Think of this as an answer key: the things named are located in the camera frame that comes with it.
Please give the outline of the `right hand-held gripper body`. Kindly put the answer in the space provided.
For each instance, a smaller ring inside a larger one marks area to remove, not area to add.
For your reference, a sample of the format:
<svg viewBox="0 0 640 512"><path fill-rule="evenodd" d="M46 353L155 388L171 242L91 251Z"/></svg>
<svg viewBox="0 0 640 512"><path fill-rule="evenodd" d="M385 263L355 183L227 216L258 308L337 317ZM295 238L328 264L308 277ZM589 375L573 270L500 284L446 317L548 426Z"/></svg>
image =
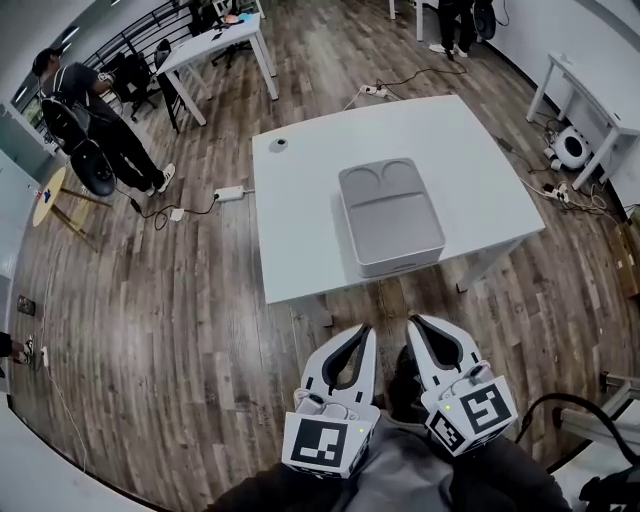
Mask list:
<svg viewBox="0 0 640 512"><path fill-rule="evenodd" d="M428 413L426 428L453 457L495 439L517 419L506 379L494 375L487 363L424 392L421 403Z"/></svg>

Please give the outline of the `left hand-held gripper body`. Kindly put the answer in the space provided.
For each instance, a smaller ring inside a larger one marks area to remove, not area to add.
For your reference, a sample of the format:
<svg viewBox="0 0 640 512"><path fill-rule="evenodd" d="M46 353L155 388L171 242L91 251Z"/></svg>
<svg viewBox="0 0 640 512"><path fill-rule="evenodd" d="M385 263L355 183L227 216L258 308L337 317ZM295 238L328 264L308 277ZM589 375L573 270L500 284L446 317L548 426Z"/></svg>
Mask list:
<svg viewBox="0 0 640 512"><path fill-rule="evenodd" d="M380 409L371 404L327 401L298 390L285 418L281 462L318 478L348 479L363 458Z"/></svg>

